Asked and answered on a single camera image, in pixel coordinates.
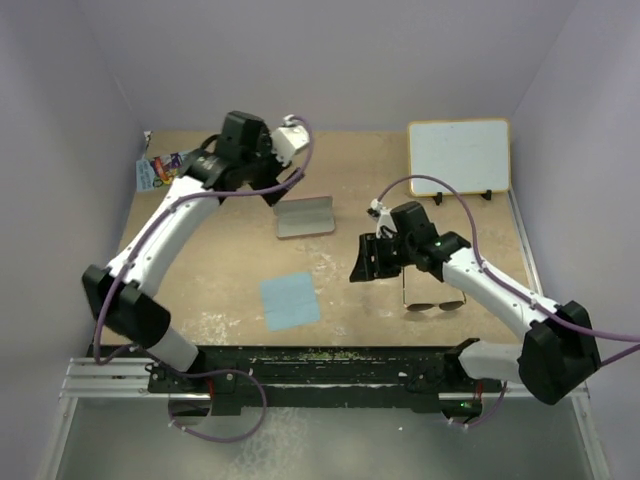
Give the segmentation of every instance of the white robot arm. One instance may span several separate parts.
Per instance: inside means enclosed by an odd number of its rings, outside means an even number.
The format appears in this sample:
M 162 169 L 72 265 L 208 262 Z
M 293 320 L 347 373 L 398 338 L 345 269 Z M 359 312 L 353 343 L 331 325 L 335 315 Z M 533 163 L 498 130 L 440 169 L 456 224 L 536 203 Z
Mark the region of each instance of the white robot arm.
M 207 147 L 216 140 L 213 152 Z M 110 300 L 105 325 L 145 348 L 172 368 L 187 372 L 204 359 L 198 348 L 170 326 L 167 310 L 153 301 L 169 266 L 198 226 L 224 202 L 212 192 L 236 192 L 248 184 L 260 190 L 269 206 L 288 189 L 276 188 L 278 175 L 310 142 L 309 132 L 284 118 L 269 131 L 264 121 L 242 112 L 227 114 L 220 135 L 214 135 L 190 152 L 157 210 L 133 241 L 106 268 L 90 266 L 82 281 L 98 319 L 111 285 L 121 287 Z M 302 172 L 294 171 L 299 180 Z
M 552 322 L 535 304 L 566 321 L 591 328 L 586 310 L 576 302 L 559 305 L 516 282 L 482 259 L 478 265 L 469 242 L 448 232 L 439 235 L 422 205 L 409 202 L 392 210 L 378 200 L 368 213 L 377 221 L 376 232 L 360 236 L 358 262 L 351 282 L 398 276 L 408 265 L 430 273 L 465 292 L 500 319 L 519 344 L 498 345 L 472 339 L 457 347 L 461 375 L 523 383 L 544 403 L 554 404 L 600 367 L 595 339 Z M 489 268 L 528 303 L 491 279 Z

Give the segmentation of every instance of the sunglasses lens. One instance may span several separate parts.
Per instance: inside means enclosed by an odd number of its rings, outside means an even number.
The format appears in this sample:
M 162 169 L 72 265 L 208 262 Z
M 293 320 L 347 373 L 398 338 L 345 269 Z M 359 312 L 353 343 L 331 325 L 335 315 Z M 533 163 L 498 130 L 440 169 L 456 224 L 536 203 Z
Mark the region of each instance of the sunglasses lens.
M 440 310 L 444 310 L 445 312 L 451 312 L 452 310 L 459 309 L 462 305 L 464 305 L 464 302 L 461 300 L 458 300 L 455 302 L 441 303 L 439 306 L 440 306 Z
M 424 312 L 435 307 L 433 303 L 411 303 L 406 305 L 406 309 L 410 312 Z

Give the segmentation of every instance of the white wall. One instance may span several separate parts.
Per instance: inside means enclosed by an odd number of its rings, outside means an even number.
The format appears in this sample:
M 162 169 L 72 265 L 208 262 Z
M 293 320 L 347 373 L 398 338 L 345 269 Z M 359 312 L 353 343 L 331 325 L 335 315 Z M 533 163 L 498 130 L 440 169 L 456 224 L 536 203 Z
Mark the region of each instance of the white wall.
M 510 116 L 577 0 L 79 0 L 145 128 Z
M 0 5 L 0 463 L 33 478 L 71 356 L 80 285 L 119 236 L 142 131 L 73 0 Z
M 514 118 L 514 187 L 547 293 L 640 334 L 640 3 L 580 0 Z M 622 344 L 599 342 L 603 357 Z M 638 478 L 640 354 L 589 382 L 616 479 Z

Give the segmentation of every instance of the blue square pad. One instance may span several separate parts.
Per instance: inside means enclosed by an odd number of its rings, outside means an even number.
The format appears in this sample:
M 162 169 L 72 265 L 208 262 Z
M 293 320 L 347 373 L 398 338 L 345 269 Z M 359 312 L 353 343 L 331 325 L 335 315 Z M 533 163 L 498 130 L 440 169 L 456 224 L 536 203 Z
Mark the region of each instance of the blue square pad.
M 275 332 L 320 320 L 310 273 L 294 273 L 260 282 L 267 328 Z

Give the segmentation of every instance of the wooden table surface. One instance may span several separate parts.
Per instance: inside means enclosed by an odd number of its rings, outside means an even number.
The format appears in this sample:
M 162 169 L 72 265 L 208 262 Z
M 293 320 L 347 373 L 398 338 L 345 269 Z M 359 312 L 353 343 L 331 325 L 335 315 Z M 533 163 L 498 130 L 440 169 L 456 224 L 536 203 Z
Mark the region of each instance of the wooden table surface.
M 148 155 L 196 147 L 207 132 L 155 132 Z M 275 215 L 259 197 L 228 199 L 205 220 L 167 272 L 156 301 L 172 314 L 172 325 L 203 345 L 455 345 L 470 337 L 515 342 L 511 332 L 469 298 L 454 312 L 432 309 L 407 312 L 400 278 L 350 284 L 358 253 L 358 236 L 375 231 L 367 216 L 371 200 L 408 172 L 405 133 L 319 132 L 306 178 L 285 198 L 330 194 L 334 199 L 333 234 L 279 240 Z M 133 201 L 121 248 L 156 209 L 166 190 L 138 193 Z M 496 267 L 527 284 L 520 239 L 506 194 L 492 201 L 466 197 L 479 227 L 480 249 Z M 412 200 L 408 185 L 385 198 L 393 207 Z M 420 199 L 438 231 L 470 239 L 463 209 L 447 196 L 440 206 Z M 320 321 L 270 332 L 260 298 L 262 280 L 310 272 Z M 407 275 L 407 300 L 443 302 L 461 293 L 415 270 Z M 125 340 L 105 330 L 105 344 Z

